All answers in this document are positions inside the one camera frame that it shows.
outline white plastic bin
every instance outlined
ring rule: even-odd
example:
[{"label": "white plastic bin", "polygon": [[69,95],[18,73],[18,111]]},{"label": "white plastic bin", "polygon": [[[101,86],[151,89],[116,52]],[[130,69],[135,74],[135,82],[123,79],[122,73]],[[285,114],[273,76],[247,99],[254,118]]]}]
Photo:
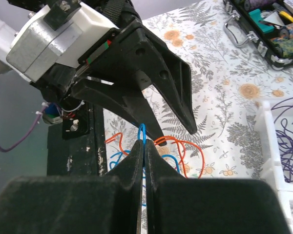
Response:
[{"label": "white plastic bin", "polygon": [[293,192],[279,191],[278,198],[289,228],[293,233]]},{"label": "white plastic bin", "polygon": [[[271,98],[260,101],[260,107],[256,116],[255,130],[260,134],[262,145],[262,153],[264,164],[260,177],[275,191],[293,192],[293,183],[287,183],[284,179],[282,170],[279,145],[276,136],[276,130],[281,130],[280,120],[286,118],[288,120],[288,129],[293,131],[293,109],[288,110],[282,115],[282,118],[274,124],[274,120],[285,109],[271,110],[277,103],[287,98]],[[293,105],[293,99],[284,103],[285,105]]]}]

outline black case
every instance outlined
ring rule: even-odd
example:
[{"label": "black case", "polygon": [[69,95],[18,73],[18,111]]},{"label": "black case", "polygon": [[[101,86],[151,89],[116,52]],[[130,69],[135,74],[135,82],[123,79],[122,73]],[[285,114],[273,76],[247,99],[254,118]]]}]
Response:
[{"label": "black case", "polygon": [[[251,19],[249,13],[244,9],[243,4],[237,4],[235,3],[235,0],[223,0],[223,3],[225,5],[225,11],[230,15],[230,18],[224,25],[224,30],[236,47],[242,47],[251,40],[259,54],[273,67],[273,69],[281,70],[286,66],[293,65],[293,57],[280,57],[276,53],[273,43],[270,41],[270,39],[279,36],[279,30],[275,29],[272,33],[264,34]],[[279,0],[277,3],[284,6],[283,0]],[[266,6],[261,10],[268,9],[272,10],[273,7]],[[247,34],[248,40],[244,41],[244,43],[240,43],[240,45],[237,45],[237,43],[234,42],[237,42],[237,40],[234,34],[228,29],[228,24],[232,21],[236,21],[236,23]]]}]

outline tool case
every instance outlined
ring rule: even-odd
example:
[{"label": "tool case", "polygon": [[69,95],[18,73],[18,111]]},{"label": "tool case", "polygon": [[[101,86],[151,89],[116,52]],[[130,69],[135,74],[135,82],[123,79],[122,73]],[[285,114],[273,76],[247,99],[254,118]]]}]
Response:
[{"label": "tool case", "polygon": [[[284,7],[283,0],[277,0],[276,2]],[[230,15],[224,24],[224,31],[236,47],[241,48],[247,43],[253,43],[259,54],[275,70],[281,70],[286,66],[293,65],[293,56],[283,58],[276,49],[275,44],[271,41],[271,39],[280,36],[280,30],[274,29],[273,32],[264,34],[250,17],[249,11],[244,9],[242,0],[223,0],[223,3],[225,5],[225,11]],[[273,11],[274,8],[272,5],[266,5],[260,8],[260,10]],[[246,33],[246,38],[240,42],[237,40],[234,33],[228,28],[233,21],[235,21]]]}]

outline teal object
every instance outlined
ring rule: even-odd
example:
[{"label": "teal object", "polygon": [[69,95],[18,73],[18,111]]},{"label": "teal object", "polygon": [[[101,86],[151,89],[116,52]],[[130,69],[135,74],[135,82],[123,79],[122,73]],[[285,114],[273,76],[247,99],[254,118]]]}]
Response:
[{"label": "teal object", "polygon": [[263,33],[271,33],[274,30],[273,26],[267,26],[260,23],[263,18],[260,16],[261,11],[259,9],[249,12],[251,19],[257,24],[257,26],[263,31]]}]

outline gray wall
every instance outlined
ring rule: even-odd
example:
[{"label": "gray wall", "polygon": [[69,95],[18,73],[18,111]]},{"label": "gray wall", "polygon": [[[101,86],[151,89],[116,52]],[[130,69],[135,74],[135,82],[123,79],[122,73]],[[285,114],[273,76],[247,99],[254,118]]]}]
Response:
[{"label": "gray wall", "polygon": [[[142,19],[194,3],[195,0],[133,0]],[[0,0],[0,19],[15,30],[27,21],[28,11]],[[14,71],[0,75],[0,143],[9,147],[29,129],[40,109],[42,97]],[[34,132],[16,149],[0,153],[0,192],[16,176],[46,174],[47,126],[40,123]]]}]

